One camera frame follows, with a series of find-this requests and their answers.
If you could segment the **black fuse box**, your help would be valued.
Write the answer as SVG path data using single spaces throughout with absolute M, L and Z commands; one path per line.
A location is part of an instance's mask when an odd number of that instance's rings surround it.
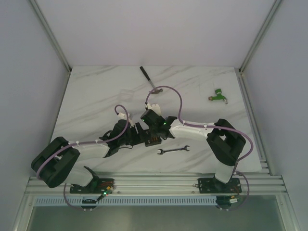
M 146 147 L 159 145 L 162 142 L 159 136 L 152 135 L 148 129 L 143 134 L 143 140 Z

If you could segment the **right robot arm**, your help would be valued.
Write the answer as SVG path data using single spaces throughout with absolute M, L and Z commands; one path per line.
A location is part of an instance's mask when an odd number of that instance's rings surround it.
M 151 134 L 162 139 L 206 141 L 218 160 L 213 180 L 215 190 L 224 192 L 230 187 L 230 179 L 246 140 L 227 120 L 219 119 L 210 124 L 185 122 L 175 116 L 163 118 L 151 109 L 141 115 L 141 120 L 149 127 Z

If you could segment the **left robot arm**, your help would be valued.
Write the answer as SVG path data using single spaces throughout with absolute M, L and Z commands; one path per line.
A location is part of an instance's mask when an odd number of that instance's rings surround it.
M 112 130 L 107 131 L 96 141 L 70 144 L 64 137 L 55 138 L 32 161 L 31 168 L 38 179 L 49 188 L 55 188 L 64 182 L 80 185 L 86 193 L 94 193 L 98 189 L 98 180 L 89 166 L 78 165 L 92 158 L 111 157 L 121 147 L 149 144 L 150 130 L 144 130 L 140 123 L 132 125 L 120 119 Z

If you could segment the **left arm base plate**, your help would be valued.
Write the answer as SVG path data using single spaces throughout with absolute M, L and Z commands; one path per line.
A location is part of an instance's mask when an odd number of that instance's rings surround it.
M 93 179 L 87 186 L 72 184 L 70 186 L 71 194 L 101 194 L 107 191 L 107 187 L 113 187 L 113 178 Z

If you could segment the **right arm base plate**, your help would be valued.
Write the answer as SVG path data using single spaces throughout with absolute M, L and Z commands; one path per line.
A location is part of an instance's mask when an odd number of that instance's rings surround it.
M 238 178 L 231 178 L 227 183 L 222 183 L 216 178 L 199 178 L 195 186 L 202 194 L 239 194 L 242 192 Z

